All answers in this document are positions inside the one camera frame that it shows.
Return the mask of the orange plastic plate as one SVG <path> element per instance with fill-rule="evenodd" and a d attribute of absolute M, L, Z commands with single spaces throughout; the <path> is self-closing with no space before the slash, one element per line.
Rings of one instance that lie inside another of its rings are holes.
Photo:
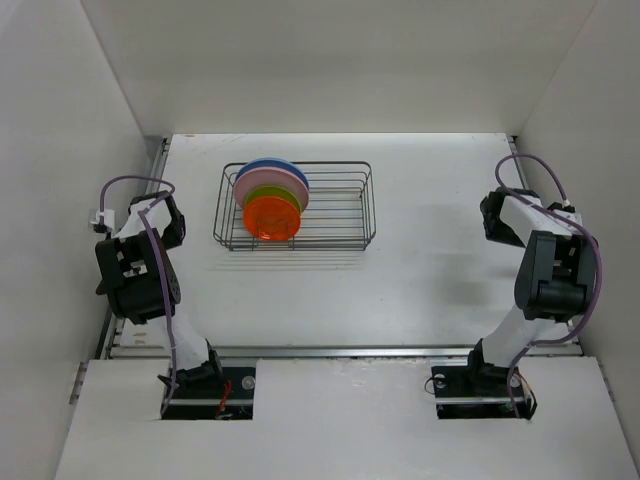
<path fill-rule="evenodd" d="M 288 241 L 301 226 L 301 214 L 289 201 L 276 196 L 252 200 L 245 208 L 243 222 L 255 238 L 265 241 Z"/>

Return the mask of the pink plastic plate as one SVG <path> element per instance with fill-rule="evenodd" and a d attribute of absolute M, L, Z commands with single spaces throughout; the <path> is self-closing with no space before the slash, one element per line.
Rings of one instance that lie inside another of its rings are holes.
<path fill-rule="evenodd" d="M 309 203 L 309 188 L 296 174 L 278 167 L 258 167 L 239 176 L 234 183 L 233 195 L 239 207 L 245 205 L 246 198 L 256 188 L 279 186 L 292 193 L 304 211 Z"/>

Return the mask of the green plastic plate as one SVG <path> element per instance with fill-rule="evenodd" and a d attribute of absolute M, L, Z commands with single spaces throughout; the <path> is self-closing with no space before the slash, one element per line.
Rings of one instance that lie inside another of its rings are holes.
<path fill-rule="evenodd" d="M 262 197 L 277 197 L 291 203 L 299 213 L 302 206 L 299 199 L 289 190 L 277 185 L 263 185 L 253 189 L 245 198 L 244 206 L 248 206 L 252 201 Z"/>

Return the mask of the blue plastic plate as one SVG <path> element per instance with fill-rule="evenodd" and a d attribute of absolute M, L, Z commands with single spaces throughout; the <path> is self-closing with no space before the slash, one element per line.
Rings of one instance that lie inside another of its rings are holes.
<path fill-rule="evenodd" d="M 236 178 L 239 179 L 245 173 L 251 170 L 255 170 L 257 168 L 263 168 L 263 167 L 273 167 L 273 168 L 279 168 L 281 170 L 288 171 L 289 173 L 296 175 L 306 186 L 309 186 L 309 182 L 306 175 L 298 166 L 296 166 L 294 163 L 289 162 L 287 160 L 275 158 L 275 157 L 258 158 L 246 163 L 238 171 L 238 173 L 236 174 Z"/>

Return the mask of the grey wire dish rack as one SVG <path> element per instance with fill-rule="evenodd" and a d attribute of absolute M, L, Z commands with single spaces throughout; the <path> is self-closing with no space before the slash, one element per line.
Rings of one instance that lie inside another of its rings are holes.
<path fill-rule="evenodd" d="M 230 251 L 363 251 L 375 235 L 367 162 L 260 158 L 222 170 L 213 238 Z"/>

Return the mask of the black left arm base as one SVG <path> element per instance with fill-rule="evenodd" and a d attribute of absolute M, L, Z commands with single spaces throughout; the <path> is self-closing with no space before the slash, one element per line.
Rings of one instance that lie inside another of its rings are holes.
<path fill-rule="evenodd" d="M 166 385 L 160 407 L 162 420 L 253 419 L 255 366 L 229 366 L 222 369 L 222 376 L 179 380 L 173 394 L 170 394 L 170 378 L 163 377 L 162 382 Z"/>

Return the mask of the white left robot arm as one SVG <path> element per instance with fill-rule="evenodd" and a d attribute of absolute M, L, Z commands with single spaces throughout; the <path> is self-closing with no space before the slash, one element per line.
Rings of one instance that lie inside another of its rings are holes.
<path fill-rule="evenodd" d="M 176 312 L 181 286 L 168 251 L 185 237 L 185 217 L 168 191 L 134 198 L 122 228 L 95 246 L 101 274 L 96 293 L 107 297 L 117 318 L 156 328 L 176 360 L 175 385 L 209 397 L 223 387 L 224 373 L 206 339 Z"/>

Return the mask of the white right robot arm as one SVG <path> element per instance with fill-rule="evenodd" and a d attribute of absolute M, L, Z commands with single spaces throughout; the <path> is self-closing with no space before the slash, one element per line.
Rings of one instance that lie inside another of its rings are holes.
<path fill-rule="evenodd" d="M 484 394 L 506 378 L 525 347 L 546 341 L 557 323 L 586 313 L 597 262 L 592 245 L 575 227 L 581 218 L 572 207 L 556 203 L 547 209 L 531 190 L 510 194 L 499 187 L 481 201 L 480 210 L 487 240 L 524 249 L 514 306 L 479 340 L 463 369 L 465 386 Z"/>

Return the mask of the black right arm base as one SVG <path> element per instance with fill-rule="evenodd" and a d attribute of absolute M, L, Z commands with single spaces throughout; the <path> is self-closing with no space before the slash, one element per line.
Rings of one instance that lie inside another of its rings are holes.
<path fill-rule="evenodd" d="M 507 387 L 508 373 L 508 368 L 473 372 L 467 365 L 432 365 L 429 381 L 437 418 L 531 420 L 538 407 L 537 398 L 518 370 Z"/>

